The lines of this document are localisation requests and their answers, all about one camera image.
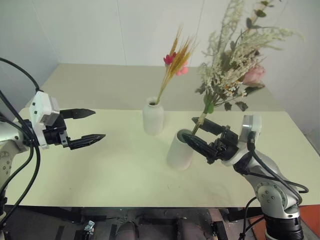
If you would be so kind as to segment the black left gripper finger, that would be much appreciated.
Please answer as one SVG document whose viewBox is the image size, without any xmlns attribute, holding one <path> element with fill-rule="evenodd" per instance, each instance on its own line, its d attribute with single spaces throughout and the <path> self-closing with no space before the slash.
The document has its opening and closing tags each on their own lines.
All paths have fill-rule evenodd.
<svg viewBox="0 0 320 240">
<path fill-rule="evenodd" d="M 86 108 L 72 108 L 60 110 L 61 119 L 82 119 L 94 115 L 96 112 Z"/>
<path fill-rule="evenodd" d="M 89 134 L 82 136 L 79 139 L 71 140 L 69 137 L 67 138 L 67 146 L 71 150 L 80 149 L 84 147 L 88 147 L 93 145 L 94 143 L 102 140 L 106 135 L 105 134 Z"/>
</svg>

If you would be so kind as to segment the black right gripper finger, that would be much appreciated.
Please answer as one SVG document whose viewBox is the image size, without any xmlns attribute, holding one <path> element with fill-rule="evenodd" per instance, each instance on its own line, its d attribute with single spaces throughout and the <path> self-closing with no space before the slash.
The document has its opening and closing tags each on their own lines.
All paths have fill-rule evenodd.
<svg viewBox="0 0 320 240">
<path fill-rule="evenodd" d="M 198 131 L 198 129 L 201 129 L 205 132 L 208 132 L 208 133 L 211 133 L 215 136 L 218 136 L 220 135 L 222 132 L 225 131 L 225 126 L 221 126 L 207 118 L 204 118 L 203 120 L 203 123 L 202 124 L 199 124 L 198 121 L 199 121 L 200 117 L 193 117 L 192 118 L 192 121 L 195 123 L 195 131 L 194 131 L 194 134 Z"/>
<path fill-rule="evenodd" d="M 202 156 L 204 157 L 213 156 L 211 147 L 201 138 L 192 134 L 184 133 L 183 139 L 188 144 L 189 147 L 191 147 L 193 150 L 195 150 Z"/>
</svg>

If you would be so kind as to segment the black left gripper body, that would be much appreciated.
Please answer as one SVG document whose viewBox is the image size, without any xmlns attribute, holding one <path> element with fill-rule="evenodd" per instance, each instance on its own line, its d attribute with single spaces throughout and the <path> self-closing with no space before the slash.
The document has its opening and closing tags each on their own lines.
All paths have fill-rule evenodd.
<svg viewBox="0 0 320 240">
<path fill-rule="evenodd" d="M 62 116 L 59 116 L 53 125 L 46 125 L 43 134 L 48 145 L 69 147 L 67 127 Z"/>
</svg>

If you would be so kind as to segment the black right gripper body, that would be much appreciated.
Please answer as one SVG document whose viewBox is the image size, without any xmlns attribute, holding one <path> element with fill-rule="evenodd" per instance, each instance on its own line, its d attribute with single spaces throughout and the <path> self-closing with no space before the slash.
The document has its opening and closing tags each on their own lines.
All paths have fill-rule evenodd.
<svg viewBox="0 0 320 240">
<path fill-rule="evenodd" d="M 229 125 L 224 126 L 220 138 L 217 138 L 208 145 L 211 153 L 206 158 L 207 163 L 213 164 L 216 160 L 230 160 L 239 150 L 237 147 L 238 138 L 238 135 L 231 131 Z"/>
</svg>

